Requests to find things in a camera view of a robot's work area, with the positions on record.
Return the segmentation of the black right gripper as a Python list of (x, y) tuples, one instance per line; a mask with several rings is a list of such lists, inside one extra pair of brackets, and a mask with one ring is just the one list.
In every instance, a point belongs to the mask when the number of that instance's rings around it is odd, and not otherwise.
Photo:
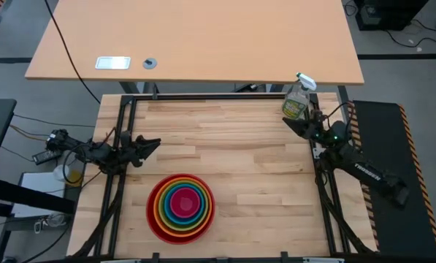
[(324, 128), (325, 115), (311, 110), (307, 120), (283, 118), (283, 122), (299, 137), (313, 141), (328, 141), (329, 131)]

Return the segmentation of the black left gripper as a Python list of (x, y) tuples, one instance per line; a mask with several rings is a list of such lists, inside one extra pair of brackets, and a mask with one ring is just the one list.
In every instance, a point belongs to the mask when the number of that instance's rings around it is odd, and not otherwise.
[(141, 167), (142, 159), (146, 160), (160, 146), (161, 139), (145, 139), (139, 135), (136, 142), (133, 142), (131, 132), (122, 131), (118, 137), (118, 142), (119, 146), (112, 145), (110, 148), (110, 169), (123, 169), (128, 164)]

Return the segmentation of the blue plastic bowl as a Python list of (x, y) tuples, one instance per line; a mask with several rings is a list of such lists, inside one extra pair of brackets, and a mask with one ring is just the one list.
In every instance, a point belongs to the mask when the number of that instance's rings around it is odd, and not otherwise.
[[(195, 216), (190, 217), (190, 218), (178, 218), (177, 216), (175, 216), (170, 207), (169, 207), (169, 201), (170, 201), (170, 197), (171, 195), (178, 190), (180, 187), (184, 187), (184, 186), (188, 186), (191, 188), (194, 188), (195, 190), (198, 191), (200, 197), (201, 197), (201, 201), (202, 201), (202, 205), (201, 205), (201, 209), (198, 213), (195, 214)], [(207, 211), (207, 197), (206, 194), (203, 192), (202, 188), (200, 186), (198, 186), (197, 184), (194, 183), (189, 183), (189, 182), (176, 182), (176, 184), (174, 185), (170, 185), (167, 186), (164, 189), (164, 193), (162, 194), (162, 197), (164, 198), (163, 201), (161, 201), (162, 204), (162, 212), (164, 213), (164, 215), (166, 216), (167, 220), (170, 221), (172, 224), (176, 224), (176, 225), (181, 225), (181, 226), (185, 226), (185, 225), (190, 225), (190, 224), (195, 224), (196, 222), (198, 222), (202, 216), (206, 213)]]

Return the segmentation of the green plastic bowl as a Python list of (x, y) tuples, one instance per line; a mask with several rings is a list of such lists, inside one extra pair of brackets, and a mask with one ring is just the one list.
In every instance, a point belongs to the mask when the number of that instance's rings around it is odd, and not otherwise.
[[(189, 183), (197, 184), (198, 186), (200, 186), (202, 188), (203, 192), (206, 194), (207, 211), (202, 216), (202, 218), (198, 222), (196, 222), (195, 224), (190, 224), (190, 225), (185, 225), (185, 226), (172, 224), (170, 221), (167, 220), (166, 216), (164, 215), (164, 213), (161, 210), (163, 207), (161, 204), (161, 201), (164, 200), (164, 198), (162, 197), (162, 194), (164, 193), (164, 189), (167, 186), (176, 184), (176, 182), (181, 182), (181, 183), (189, 182)], [(155, 209), (156, 209), (155, 217), (156, 217), (157, 222), (162, 224), (164, 226), (164, 229), (167, 229), (168, 232), (178, 233), (179, 235), (185, 235), (185, 234), (192, 235), (193, 233), (198, 232), (202, 228), (202, 225), (205, 225), (206, 221), (208, 221), (211, 218), (211, 215), (213, 214), (213, 198), (212, 198), (211, 193), (208, 191), (208, 188), (206, 187), (206, 185), (203, 184), (201, 181), (194, 179), (194, 178), (180, 177), (180, 178), (175, 178), (173, 180), (170, 180), (169, 182), (165, 183), (160, 188), (158, 195), (155, 198)]]

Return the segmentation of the small magenta plastic bowl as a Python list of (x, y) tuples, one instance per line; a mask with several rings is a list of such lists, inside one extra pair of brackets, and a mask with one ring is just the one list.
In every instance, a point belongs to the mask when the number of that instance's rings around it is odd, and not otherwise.
[(176, 190), (170, 197), (169, 207), (178, 218), (190, 218), (201, 209), (202, 201), (197, 190), (184, 186)]

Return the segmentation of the spray bottle with white trigger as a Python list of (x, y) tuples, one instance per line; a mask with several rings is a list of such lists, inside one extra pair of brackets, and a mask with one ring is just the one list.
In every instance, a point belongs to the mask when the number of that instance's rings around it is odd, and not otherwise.
[(283, 114), (290, 119), (298, 119), (309, 105), (309, 93), (317, 89), (315, 80), (297, 72), (297, 81), (286, 93), (282, 105)]

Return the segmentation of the plastic cup with yellow liquid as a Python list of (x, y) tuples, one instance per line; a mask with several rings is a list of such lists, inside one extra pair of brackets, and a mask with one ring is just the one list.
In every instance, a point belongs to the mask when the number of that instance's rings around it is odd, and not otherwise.
[(68, 165), (60, 164), (53, 170), (53, 176), (68, 186), (81, 186), (83, 181), (82, 173), (76, 169), (72, 169)]

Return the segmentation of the black mat with hazard stripes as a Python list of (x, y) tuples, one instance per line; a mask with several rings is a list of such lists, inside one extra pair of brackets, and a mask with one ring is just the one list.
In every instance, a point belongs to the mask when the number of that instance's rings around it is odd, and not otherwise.
[(403, 106), (353, 101), (354, 143), (381, 169), (402, 178), (410, 193), (403, 209), (363, 186), (375, 244), (385, 256), (436, 259), (436, 220)]

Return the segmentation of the black power adapter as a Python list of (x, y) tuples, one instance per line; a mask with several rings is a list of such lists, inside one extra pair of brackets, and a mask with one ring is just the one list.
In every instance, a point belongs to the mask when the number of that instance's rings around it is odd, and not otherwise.
[(51, 150), (45, 150), (41, 153), (37, 153), (32, 156), (32, 159), (36, 165), (43, 164), (48, 161), (52, 161), (54, 159), (58, 159), (62, 156), (62, 152), (59, 150), (51, 151)]

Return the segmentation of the white flat panel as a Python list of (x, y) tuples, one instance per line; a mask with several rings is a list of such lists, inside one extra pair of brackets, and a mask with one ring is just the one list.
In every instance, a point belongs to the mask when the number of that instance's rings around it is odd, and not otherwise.
[(63, 177), (53, 172), (24, 172), (18, 186), (24, 188), (24, 200), (12, 205), (11, 214), (15, 218), (49, 216), (52, 213), (74, 214), (75, 201), (70, 194), (77, 188), (69, 190)]

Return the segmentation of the large beige wooden desk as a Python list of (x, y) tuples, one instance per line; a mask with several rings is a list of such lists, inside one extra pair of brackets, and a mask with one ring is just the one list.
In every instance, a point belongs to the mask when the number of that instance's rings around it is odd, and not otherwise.
[[(59, 0), (53, 15), (30, 80), (364, 83), (341, 0)], [(130, 67), (95, 69), (99, 56)]]

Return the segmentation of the black computer tower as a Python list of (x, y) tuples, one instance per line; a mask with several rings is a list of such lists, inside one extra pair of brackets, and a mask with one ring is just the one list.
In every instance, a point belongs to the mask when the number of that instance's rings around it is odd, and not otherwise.
[(410, 24), (429, 0), (353, 0), (361, 31), (401, 31)]

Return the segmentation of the black aluminium frame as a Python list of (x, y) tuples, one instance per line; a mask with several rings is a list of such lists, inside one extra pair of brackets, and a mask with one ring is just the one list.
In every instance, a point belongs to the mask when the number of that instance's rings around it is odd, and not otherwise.
[[(161, 146), (128, 168), (115, 256), (328, 255), (312, 151), (283, 122), (282, 102), (280, 94), (141, 96), (133, 133)], [(146, 213), (154, 186), (177, 173), (201, 178), (215, 200), (210, 227), (184, 245), (159, 239)]]

